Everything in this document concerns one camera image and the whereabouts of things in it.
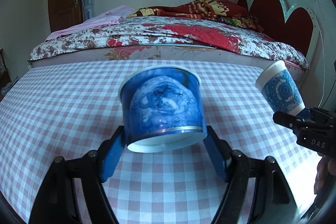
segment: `wooden furniture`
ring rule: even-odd
[[[8,69],[6,67],[6,63],[3,58],[3,49],[0,49],[0,55],[1,55],[2,64],[5,67],[5,71],[0,75],[0,88],[2,88],[11,82],[11,78],[9,77]]]

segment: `paper cup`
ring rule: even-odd
[[[207,136],[200,78],[179,66],[138,71],[119,89],[126,144],[134,152],[174,150]]]
[[[255,86],[274,112],[295,116],[305,108],[300,92],[282,60],[265,69],[257,78]]]

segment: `bowl rim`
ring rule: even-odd
[[[118,91],[118,98],[119,98],[119,101],[121,102],[122,104],[122,101],[121,101],[121,90],[122,88],[124,87],[124,85],[132,78],[134,77],[135,75],[138,75],[144,71],[147,71],[147,70],[152,70],[152,69],[159,69],[159,68],[175,68],[175,69],[180,69],[180,70],[185,70],[189,73],[191,73],[192,75],[194,75],[197,80],[198,80],[198,83],[199,83],[199,86],[201,87],[202,85],[202,81],[201,81],[201,78],[199,77],[198,74],[196,74],[195,72],[192,72],[190,69],[186,68],[186,67],[182,67],[182,66],[178,66],[178,65],[158,65],[158,66],[151,66],[151,67],[148,67],[148,68],[144,68],[144,69],[141,69],[141,70],[138,70],[137,72],[129,75],[123,82],[122,84],[120,85],[119,87],[119,91]]]

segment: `checkered tablecloth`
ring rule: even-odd
[[[197,73],[207,124],[249,157],[273,155],[298,205],[310,205],[319,157],[299,147],[290,130],[273,123],[272,109],[254,87],[261,69],[196,61],[99,61],[34,68],[0,103],[0,190],[24,221],[57,155],[81,157],[123,123],[117,96],[124,78],[162,64]],[[90,223],[80,182],[76,188],[82,219]],[[208,224],[225,188],[202,142],[154,154],[125,149],[104,184],[120,224]],[[252,193],[253,181],[241,223],[248,218]]]

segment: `pink blanket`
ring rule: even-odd
[[[64,30],[52,32],[46,38],[45,41],[52,40],[52,39],[61,37],[63,35],[72,34],[72,33],[79,32],[79,31],[84,31],[90,28],[99,28],[99,27],[119,24],[119,19],[121,17],[126,18],[127,15],[133,13],[134,11],[135,10],[133,8],[128,7],[126,5],[119,6],[105,13],[102,13],[96,17],[90,18],[81,24],[71,26]]]

